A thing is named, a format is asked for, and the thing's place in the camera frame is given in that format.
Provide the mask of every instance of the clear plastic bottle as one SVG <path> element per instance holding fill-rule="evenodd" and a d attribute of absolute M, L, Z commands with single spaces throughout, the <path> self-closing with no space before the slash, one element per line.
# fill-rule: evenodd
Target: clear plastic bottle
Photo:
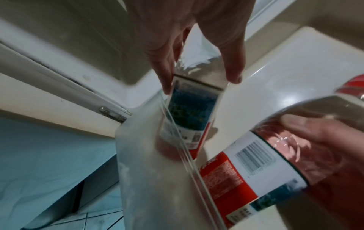
<path fill-rule="evenodd" d="M 226 226 L 305 189 L 346 226 L 360 229 L 363 174 L 339 151 L 287 131 L 279 122 L 284 114 L 336 119 L 364 131 L 364 75 L 333 95 L 266 118 L 200 169 Z"/>

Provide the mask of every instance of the metal hinge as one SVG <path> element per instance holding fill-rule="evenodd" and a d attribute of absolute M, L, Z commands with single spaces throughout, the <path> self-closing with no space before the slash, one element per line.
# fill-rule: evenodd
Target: metal hinge
<path fill-rule="evenodd" d="M 104 115 L 110 119 L 116 120 L 117 122 L 123 123 L 124 121 L 126 121 L 126 117 L 124 117 L 114 111 L 111 111 L 107 107 L 102 106 L 99 108 L 99 111 L 102 115 Z"/>

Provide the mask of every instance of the blue label section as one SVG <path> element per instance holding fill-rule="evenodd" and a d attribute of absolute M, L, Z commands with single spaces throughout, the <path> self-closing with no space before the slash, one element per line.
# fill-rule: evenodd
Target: blue label section
<path fill-rule="evenodd" d="M 217 99 L 218 94 L 176 81 L 168 109 L 177 125 L 203 131 Z"/>
<path fill-rule="evenodd" d="M 287 200 L 297 192 L 303 190 L 304 187 L 299 187 L 296 179 L 281 185 L 280 187 L 274 189 L 270 193 L 258 198 L 257 200 L 250 203 L 250 205 L 256 210 L 260 211 L 268 208 L 278 202 Z"/>

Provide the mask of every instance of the person's right hand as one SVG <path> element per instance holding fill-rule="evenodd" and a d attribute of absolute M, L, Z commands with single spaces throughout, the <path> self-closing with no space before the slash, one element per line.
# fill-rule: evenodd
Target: person's right hand
<path fill-rule="evenodd" d="M 364 133 L 344 123 L 325 118 L 306 118 L 286 114 L 281 124 L 293 134 L 339 150 L 364 169 Z"/>
<path fill-rule="evenodd" d="M 125 0 L 136 36 L 157 73 L 165 94 L 171 91 L 174 61 L 191 27 L 221 52 L 226 78 L 242 81 L 245 66 L 245 27 L 255 0 Z"/>

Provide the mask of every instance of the translucent plastic bin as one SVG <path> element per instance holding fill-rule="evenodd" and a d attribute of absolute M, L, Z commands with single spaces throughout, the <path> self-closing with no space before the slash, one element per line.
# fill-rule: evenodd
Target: translucent plastic bin
<path fill-rule="evenodd" d="M 226 229 L 160 93 L 119 127 L 116 149 L 126 229 Z"/>

